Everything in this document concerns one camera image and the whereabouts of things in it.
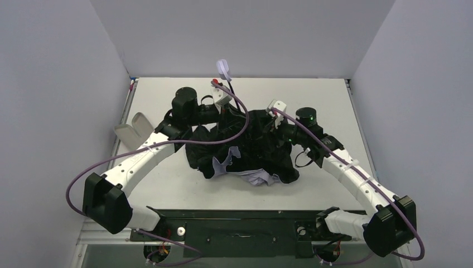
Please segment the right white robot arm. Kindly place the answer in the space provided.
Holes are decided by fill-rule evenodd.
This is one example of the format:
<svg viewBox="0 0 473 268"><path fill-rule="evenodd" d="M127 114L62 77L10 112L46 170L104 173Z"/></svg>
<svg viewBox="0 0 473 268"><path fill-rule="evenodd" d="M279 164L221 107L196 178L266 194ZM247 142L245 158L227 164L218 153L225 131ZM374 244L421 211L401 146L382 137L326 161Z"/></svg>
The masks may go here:
<svg viewBox="0 0 473 268"><path fill-rule="evenodd" d="M320 230L363 240L380 257L396 253L418 238L415 202L374 180L340 141L317 124L315 109L301 108L296 118L276 108L267 112L275 120L275 133L308 149L316 165L331 174L365 210L361 215L329 208L317 216Z"/></svg>

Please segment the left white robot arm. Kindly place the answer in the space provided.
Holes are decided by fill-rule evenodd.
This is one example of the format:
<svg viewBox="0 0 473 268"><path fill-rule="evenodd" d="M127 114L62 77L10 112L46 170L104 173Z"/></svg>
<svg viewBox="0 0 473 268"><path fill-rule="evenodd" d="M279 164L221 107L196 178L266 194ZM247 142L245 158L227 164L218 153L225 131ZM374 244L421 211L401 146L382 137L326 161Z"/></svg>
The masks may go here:
<svg viewBox="0 0 473 268"><path fill-rule="evenodd" d="M121 154L124 159L103 174L90 174L85 179L83 213L117 234L125 228L152 231L160 216L147 207L134 207L128 198L135 187L160 162L176 153L192 136L192 128L217 123L221 109L232 100L228 88L213 88L213 104L198 104L196 90L177 90L172 108L152 130L138 149Z"/></svg>

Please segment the purple umbrella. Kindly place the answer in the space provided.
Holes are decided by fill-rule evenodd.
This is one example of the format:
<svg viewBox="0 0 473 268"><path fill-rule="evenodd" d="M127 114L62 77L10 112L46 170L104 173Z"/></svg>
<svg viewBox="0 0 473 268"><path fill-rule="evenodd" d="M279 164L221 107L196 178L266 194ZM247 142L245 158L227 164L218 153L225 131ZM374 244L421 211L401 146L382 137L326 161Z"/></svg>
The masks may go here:
<svg viewBox="0 0 473 268"><path fill-rule="evenodd" d="M300 177L291 143L272 131L272 117L265 110L245 112L231 100L221 114L219 123L194 127L193 142L185 146L191 168L206 179L233 174L253 185L290 184Z"/></svg>

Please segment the pink zippered umbrella case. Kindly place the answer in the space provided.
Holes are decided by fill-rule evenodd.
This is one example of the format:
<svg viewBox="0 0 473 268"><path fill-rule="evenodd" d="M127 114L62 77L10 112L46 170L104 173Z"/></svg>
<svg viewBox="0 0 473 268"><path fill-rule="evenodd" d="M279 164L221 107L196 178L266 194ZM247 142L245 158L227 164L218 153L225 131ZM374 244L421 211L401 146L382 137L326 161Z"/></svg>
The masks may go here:
<svg viewBox="0 0 473 268"><path fill-rule="evenodd" d="M153 131L152 124L142 112L138 112L133 116L130 125L124 123L114 127L114 133L129 150L138 149Z"/></svg>

